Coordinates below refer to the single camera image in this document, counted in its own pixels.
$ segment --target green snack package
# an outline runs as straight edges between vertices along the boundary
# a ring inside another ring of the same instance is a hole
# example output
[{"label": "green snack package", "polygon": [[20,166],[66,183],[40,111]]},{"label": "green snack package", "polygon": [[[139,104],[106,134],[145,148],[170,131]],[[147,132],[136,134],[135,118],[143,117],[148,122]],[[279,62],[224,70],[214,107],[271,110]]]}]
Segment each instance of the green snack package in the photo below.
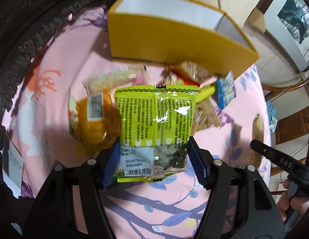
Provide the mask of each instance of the green snack package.
[{"label": "green snack package", "polygon": [[153,181],[186,171],[198,88],[130,86],[115,92],[121,116],[119,182]]}]

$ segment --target blue gripper pad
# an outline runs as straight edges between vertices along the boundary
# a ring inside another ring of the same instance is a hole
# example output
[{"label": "blue gripper pad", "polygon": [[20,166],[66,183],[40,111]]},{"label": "blue gripper pad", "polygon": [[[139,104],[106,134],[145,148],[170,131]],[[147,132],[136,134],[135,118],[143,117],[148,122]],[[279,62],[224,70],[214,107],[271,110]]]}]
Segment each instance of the blue gripper pad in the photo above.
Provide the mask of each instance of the blue gripper pad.
[{"label": "blue gripper pad", "polygon": [[112,144],[111,148],[107,150],[110,150],[110,157],[107,163],[105,164],[105,168],[102,174],[101,185],[103,186],[103,188],[107,188],[112,183],[113,177],[115,175],[115,171],[117,169],[117,165],[119,164],[119,161],[120,161],[119,138],[117,138]]},{"label": "blue gripper pad", "polygon": [[193,166],[198,182],[206,189],[207,188],[207,170],[199,153],[200,148],[196,144],[194,138],[190,137],[187,154]]}]

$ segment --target pink tablecloth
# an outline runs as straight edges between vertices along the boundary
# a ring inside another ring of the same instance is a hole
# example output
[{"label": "pink tablecloth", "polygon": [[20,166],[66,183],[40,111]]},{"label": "pink tablecloth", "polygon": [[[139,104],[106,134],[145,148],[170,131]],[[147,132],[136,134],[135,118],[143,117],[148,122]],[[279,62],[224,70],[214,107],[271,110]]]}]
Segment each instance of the pink tablecloth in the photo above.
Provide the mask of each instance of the pink tablecloth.
[{"label": "pink tablecloth", "polygon": [[[17,115],[10,125],[12,141],[25,164],[24,196],[37,195],[55,161],[74,167],[88,158],[76,156],[76,141],[69,134],[68,92],[70,88],[76,100],[82,99],[86,96],[84,78],[124,66],[109,60],[106,18],[101,7],[83,11],[55,38],[42,60],[34,60],[32,77],[25,82]],[[151,84],[161,80],[161,72],[162,68],[148,67]],[[264,120],[264,142],[268,145],[270,131],[256,67],[246,70],[235,84],[237,97],[220,113],[223,127],[202,130],[194,137],[200,148],[209,150],[215,158],[245,167],[257,113]],[[267,184],[269,170],[270,163],[263,159],[260,173]],[[198,183],[189,162],[185,173],[156,183],[122,183],[101,193],[101,197],[117,238],[191,238],[209,191]],[[234,205],[230,200],[228,224],[232,222]],[[78,228],[85,230],[82,223]]]}]

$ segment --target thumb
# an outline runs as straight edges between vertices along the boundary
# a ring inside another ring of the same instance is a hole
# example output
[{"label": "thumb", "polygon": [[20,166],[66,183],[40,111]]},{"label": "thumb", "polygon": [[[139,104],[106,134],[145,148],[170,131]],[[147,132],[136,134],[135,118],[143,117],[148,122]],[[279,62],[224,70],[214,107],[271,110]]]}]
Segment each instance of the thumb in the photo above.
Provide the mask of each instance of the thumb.
[{"label": "thumb", "polygon": [[298,210],[299,213],[303,215],[306,212],[307,208],[309,207],[309,198],[294,197],[290,201],[290,206],[293,209]]}]

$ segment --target dark brown wood panel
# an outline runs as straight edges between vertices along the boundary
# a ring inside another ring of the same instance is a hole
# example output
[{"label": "dark brown wood panel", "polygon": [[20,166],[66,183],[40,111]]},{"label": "dark brown wood panel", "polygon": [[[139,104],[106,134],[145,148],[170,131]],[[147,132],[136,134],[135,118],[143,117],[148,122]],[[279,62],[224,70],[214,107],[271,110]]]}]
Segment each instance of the dark brown wood panel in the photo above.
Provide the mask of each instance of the dark brown wood panel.
[{"label": "dark brown wood panel", "polygon": [[285,143],[309,133],[309,106],[278,121],[276,144]]}]

